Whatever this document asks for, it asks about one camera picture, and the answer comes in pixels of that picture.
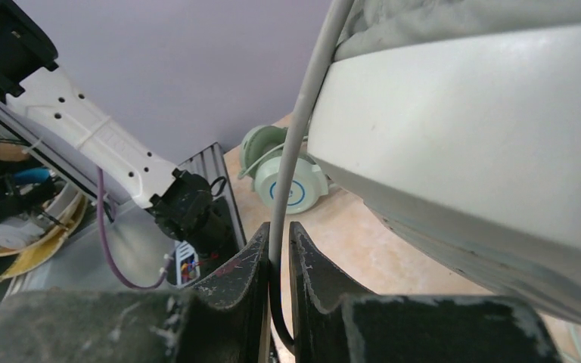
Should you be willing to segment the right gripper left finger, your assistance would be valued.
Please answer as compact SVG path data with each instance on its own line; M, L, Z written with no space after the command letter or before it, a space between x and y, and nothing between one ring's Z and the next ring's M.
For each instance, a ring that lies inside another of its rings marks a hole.
M264 362L269 224L184 290L19 293L0 304L0 362Z

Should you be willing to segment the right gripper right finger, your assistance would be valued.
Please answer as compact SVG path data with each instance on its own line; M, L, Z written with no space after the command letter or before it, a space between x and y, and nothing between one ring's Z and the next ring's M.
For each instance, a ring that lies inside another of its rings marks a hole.
M298 362L559 362L539 315L493 295L380 295L289 227Z

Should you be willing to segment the white gaming headphones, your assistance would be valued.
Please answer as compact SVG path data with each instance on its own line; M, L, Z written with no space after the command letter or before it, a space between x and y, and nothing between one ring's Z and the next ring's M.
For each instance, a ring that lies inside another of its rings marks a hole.
M581 1L338 1L308 152L396 235L581 324Z

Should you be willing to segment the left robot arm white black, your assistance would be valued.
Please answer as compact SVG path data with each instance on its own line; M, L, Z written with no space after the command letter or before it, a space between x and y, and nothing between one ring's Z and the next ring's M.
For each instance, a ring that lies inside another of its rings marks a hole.
M202 256L219 253L232 231L213 209L208 181L145 147L90 101L57 59L41 28L13 1L0 1L0 103L113 177L166 236Z

